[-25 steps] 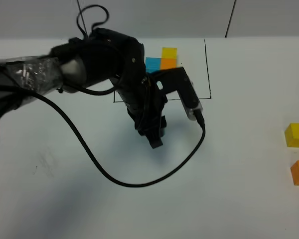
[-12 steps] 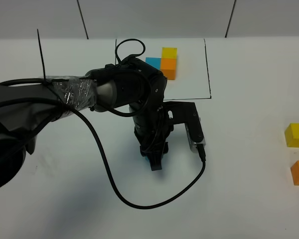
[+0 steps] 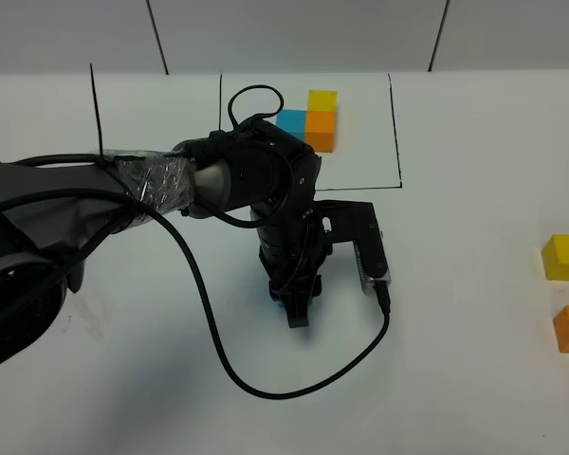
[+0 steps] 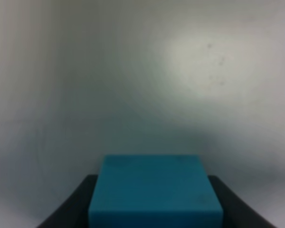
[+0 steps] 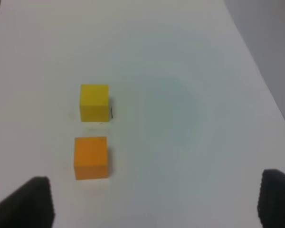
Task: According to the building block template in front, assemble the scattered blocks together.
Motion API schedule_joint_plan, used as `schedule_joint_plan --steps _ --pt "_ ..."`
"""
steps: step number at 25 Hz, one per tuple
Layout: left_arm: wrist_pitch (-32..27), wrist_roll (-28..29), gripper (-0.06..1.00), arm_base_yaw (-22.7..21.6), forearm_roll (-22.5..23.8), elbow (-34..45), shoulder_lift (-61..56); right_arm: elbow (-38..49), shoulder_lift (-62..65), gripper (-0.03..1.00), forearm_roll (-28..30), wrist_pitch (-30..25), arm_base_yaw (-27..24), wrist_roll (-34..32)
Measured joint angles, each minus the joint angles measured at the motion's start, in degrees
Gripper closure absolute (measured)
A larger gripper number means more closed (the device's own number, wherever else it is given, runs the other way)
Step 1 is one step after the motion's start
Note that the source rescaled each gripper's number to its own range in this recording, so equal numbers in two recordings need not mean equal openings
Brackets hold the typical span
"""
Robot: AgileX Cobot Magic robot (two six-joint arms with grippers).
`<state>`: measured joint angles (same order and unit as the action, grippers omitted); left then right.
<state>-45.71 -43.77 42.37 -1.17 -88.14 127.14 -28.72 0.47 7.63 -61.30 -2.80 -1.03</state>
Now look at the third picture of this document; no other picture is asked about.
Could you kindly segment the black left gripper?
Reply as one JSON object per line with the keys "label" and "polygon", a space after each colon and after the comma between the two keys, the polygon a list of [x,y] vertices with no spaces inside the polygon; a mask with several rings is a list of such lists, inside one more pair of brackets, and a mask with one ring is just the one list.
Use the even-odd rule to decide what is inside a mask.
{"label": "black left gripper", "polygon": [[300,216],[282,218],[278,224],[260,227],[260,261],[269,277],[268,288],[280,294],[290,328],[309,325],[310,295],[318,296],[319,268],[326,258],[318,245],[323,228],[317,208]]}

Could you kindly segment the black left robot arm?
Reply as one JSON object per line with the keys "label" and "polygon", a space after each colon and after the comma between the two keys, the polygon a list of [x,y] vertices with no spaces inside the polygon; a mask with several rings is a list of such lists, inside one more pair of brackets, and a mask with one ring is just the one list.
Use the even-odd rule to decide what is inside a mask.
{"label": "black left robot arm", "polygon": [[288,221],[319,169],[309,145],[264,120],[168,153],[0,162],[0,364],[49,328],[106,237],[174,211],[206,218],[248,207],[252,228]]}

